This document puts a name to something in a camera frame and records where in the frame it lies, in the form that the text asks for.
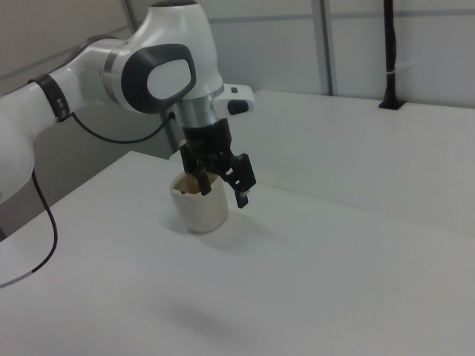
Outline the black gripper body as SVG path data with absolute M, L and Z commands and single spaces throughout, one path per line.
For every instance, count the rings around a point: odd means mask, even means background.
M 228 119 L 201 128 L 184 128 L 183 132 L 189 149 L 206 170 L 224 171 L 226 156 L 234 155 Z

